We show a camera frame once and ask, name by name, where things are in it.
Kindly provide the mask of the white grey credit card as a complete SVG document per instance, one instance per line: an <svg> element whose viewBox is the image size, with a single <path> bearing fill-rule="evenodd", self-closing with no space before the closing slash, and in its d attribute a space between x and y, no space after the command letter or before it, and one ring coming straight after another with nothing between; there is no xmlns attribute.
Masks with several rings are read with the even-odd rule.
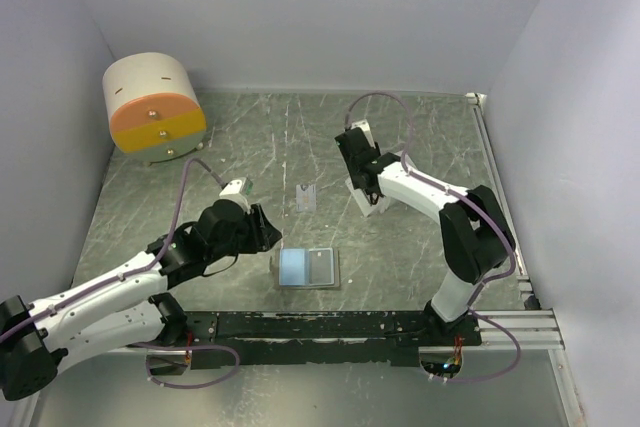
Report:
<svg viewBox="0 0 640 427"><path fill-rule="evenodd" d="M315 212L317 208L316 185L298 184L295 189L296 211Z"/></svg>

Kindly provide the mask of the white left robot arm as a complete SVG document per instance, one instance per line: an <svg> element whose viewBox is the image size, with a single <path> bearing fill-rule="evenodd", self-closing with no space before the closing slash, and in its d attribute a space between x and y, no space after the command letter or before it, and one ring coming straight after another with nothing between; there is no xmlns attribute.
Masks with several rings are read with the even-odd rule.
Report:
<svg viewBox="0 0 640 427"><path fill-rule="evenodd" d="M218 200L198 220L172 226L99 277L48 298L3 301L2 395L29 397L64 370L112 349L177 346L187 337L187 315L171 289L225 257L268 252L281 238L260 205Z"/></svg>

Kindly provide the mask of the black credit card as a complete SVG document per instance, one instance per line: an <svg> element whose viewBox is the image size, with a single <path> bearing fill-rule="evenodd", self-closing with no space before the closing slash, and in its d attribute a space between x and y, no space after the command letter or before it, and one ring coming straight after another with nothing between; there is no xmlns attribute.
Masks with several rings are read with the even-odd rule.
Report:
<svg viewBox="0 0 640 427"><path fill-rule="evenodd" d="M310 249L309 283L312 286L328 286L334 280L334 251L331 248Z"/></svg>

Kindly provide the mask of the blue silver card holder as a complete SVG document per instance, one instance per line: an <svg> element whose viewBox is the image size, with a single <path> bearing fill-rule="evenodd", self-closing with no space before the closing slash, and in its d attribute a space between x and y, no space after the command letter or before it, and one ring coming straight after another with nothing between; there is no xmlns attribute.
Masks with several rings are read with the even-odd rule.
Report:
<svg viewBox="0 0 640 427"><path fill-rule="evenodd" d="M340 258L335 248L276 249L269 259L276 288L328 290L341 286Z"/></svg>

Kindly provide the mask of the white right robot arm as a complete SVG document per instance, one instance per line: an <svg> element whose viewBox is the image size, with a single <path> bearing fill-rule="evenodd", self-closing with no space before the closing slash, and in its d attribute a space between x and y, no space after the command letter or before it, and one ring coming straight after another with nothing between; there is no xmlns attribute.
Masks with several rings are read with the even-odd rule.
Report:
<svg viewBox="0 0 640 427"><path fill-rule="evenodd" d="M443 345L455 337L481 282L514 253L515 241L493 191L431 177L406 155L382 153L369 124L358 122L335 137L349 174L347 187L362 214L382 214L402 203L435 221L448 272L424 309L424 331Z"/></svg>

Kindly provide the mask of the white card tray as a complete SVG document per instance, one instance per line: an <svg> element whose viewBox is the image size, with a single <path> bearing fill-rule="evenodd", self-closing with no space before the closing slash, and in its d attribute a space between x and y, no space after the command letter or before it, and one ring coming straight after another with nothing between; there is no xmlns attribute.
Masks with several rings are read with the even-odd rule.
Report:
<svg viewBox="0 0 640 427"><path fill-rule="evenodd" d="M350 178L345 180L345 184L351 197L365 218L372 215L383 214L393 203L393 200L389 197L368 195L362 189L356 189Z"/></svg>

